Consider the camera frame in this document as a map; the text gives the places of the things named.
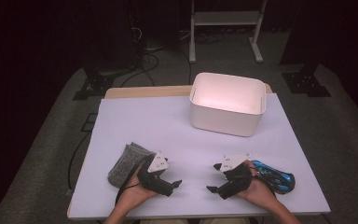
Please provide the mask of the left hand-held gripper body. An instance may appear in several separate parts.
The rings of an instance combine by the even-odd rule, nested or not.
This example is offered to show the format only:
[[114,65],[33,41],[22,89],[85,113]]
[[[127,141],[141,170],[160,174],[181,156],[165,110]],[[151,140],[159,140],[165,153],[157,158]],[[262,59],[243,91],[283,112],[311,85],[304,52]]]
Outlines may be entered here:
[[160,178],[168,168],[169,164],[161,153],[151,154],[145,157],[137,177],[144,189],[169,197],[174,184]]

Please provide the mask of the white metal stand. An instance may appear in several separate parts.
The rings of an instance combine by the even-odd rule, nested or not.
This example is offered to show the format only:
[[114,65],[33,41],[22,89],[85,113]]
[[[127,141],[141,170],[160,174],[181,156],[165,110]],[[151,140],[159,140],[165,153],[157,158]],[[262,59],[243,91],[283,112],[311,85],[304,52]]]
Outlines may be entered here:
[[249,43],[255,56],[255,60],[258,63],[264,62],[257,45],[257,40],[264,19],[267,2],[268,0],[261,0],[260,8],[252,11],[197,12],[195,10],[195,0],[191,0],[189,61],[191,63],[196,61],[195,30],[198,26],[253,25],[255,30],[254,34],[249,38]]

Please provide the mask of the person's right hand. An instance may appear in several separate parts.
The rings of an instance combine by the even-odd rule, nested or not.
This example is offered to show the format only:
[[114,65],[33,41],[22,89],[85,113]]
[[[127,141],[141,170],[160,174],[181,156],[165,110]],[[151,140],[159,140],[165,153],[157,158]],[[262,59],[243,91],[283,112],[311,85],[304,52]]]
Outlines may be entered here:
[[268,186],[256,177],[254,164],[251,161],[245,161],[243,164],[251,171],[251,183],[247,189],[237,193],[237,196],[262,208],[272,205],[276,201],[276,197]]

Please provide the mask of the person's left hand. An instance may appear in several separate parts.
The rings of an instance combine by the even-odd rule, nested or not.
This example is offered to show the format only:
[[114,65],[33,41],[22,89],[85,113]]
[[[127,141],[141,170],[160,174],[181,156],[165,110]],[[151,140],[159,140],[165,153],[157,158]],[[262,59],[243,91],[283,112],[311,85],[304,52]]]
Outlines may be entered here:
[[115,208],[129,212],[138,207],[148,199],[156,196],[157,193],[149,189],[145,189],[137,176],[138,171],[130,178],[128,184],[122,191]]

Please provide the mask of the grey fluffy cloth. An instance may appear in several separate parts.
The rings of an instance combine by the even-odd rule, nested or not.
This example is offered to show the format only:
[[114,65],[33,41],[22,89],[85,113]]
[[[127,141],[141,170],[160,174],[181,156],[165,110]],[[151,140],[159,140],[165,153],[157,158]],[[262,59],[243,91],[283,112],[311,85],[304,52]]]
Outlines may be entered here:
[[127,176],[130,174],[132,168],[141,159],[150,154],[152,154],[152,151],[135,143],[126,145],[123,153],[107,175],[108,182],[112,186],[120,188],[126,180]]

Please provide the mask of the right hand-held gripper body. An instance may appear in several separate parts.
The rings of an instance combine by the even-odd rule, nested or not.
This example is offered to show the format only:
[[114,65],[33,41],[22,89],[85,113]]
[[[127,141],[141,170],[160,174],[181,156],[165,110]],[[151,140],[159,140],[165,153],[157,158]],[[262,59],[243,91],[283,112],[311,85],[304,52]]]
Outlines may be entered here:
[[249,158],[249,153],[224,156],[218,170],[224,174],[227,183],[219,187],[217,191],[224,200],[250,186],[252,174],[250,168],[244,163]]

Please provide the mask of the white plastic bin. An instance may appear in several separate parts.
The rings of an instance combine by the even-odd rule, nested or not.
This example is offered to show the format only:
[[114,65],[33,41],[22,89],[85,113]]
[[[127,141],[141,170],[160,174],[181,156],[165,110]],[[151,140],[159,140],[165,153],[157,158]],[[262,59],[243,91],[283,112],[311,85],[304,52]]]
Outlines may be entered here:
[[199,73],[189,100],[194,127],[252,136],[266,111],[267,89],[264,82],[254,78]]

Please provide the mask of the black stand base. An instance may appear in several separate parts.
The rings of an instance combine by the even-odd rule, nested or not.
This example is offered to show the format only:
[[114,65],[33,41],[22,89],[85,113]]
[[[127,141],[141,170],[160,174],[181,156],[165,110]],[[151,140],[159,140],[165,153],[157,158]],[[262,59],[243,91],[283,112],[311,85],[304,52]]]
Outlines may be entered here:
[[93,67],[84,67],[83,70],[87,78],[81,89],[75,93],[74,100],[87,100],[89,97],[105,96],[106,92],[112,87],[114,78],[101,74]]
[[291,93],[304,93],[309,97],[330,97],[331,94],[322,86],[314,73],[317,63],[305,63],[297,72],[283,73],[283,79]]

